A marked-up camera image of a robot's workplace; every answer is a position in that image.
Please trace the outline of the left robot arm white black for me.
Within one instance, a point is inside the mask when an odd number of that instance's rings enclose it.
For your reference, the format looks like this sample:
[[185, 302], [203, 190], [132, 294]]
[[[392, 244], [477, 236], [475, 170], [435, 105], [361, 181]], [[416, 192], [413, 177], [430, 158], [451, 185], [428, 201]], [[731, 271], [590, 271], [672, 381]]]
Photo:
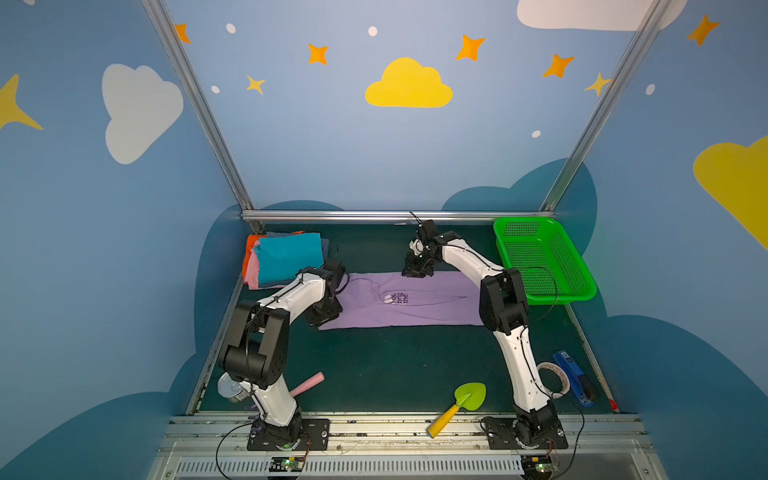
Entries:
[[232, 402], [254, 400], [260, 412], [254, 433], [281, 447], [301, 435], [300, 408], [283, 378], [290, 326], [300, 316], [313, 327], [338, 318], [342, 306], [337, 295], [344, 290], [340, 283], [345, 277], [337, 260], [304, 268], [274, 295], [238, 306], [225, 334], [218, 356], [223, 370], [218, 393]]

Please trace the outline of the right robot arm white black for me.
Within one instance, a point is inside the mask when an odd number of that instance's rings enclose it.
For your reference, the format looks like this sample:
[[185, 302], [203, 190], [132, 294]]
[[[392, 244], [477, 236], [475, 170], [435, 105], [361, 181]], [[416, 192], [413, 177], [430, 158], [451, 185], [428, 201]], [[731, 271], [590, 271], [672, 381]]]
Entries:
[[532, 352], [530, 307], [520, 271], [485, 258], [453, 231], [440, 232], [434, 221], [420, 220], [403, 275], [431, 276], [439, 262], [453, 266], [479, 289], [479, 317], [496, 338], [511, 379], [518, 443], [532, 448], [556, 436], [562, 425]]

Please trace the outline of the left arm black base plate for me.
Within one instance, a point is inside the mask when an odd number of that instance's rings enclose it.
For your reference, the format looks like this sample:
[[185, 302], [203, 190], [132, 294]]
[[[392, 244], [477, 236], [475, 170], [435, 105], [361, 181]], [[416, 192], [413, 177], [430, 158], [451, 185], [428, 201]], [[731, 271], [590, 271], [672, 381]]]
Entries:
[[325, 451], [328, 447], [330, 421], [299, 419], [278, 427], [264, 420], [254, 420], [248, 434], [248, 451]]

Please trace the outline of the purple t shirt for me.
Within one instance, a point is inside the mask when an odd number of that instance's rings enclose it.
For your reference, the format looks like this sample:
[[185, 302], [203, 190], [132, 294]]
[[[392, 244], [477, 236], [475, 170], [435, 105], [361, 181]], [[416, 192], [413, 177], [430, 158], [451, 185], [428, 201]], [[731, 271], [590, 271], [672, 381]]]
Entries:
[[479, 295], [479, 287], [458, 271], [424, 278], [353, 273], [338, 295], [342, 313], [319, 329], [480, 326]]

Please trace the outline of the green plastic perforated basket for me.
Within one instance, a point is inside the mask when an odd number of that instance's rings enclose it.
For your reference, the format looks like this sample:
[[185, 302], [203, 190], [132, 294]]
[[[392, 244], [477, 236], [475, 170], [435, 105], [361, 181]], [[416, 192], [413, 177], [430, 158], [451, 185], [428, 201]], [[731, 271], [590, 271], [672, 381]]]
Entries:
[[493, 231], [503, 265], [520, 271], [531, 305], [569, 305], [596, 296], [591, 272], [556, 220], [503, 217]]

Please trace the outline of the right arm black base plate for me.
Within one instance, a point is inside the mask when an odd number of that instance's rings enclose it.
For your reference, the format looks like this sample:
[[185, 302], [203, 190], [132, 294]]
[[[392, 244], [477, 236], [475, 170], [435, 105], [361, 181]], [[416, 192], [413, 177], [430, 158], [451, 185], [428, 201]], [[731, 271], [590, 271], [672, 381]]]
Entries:
[[529, 425], [517, 418], [485, 416], [480, 420], [481, 430], [491, 450], [547, 450], [567, 449], [568, 439], [561, 427], [544, 433], [533, 432]]

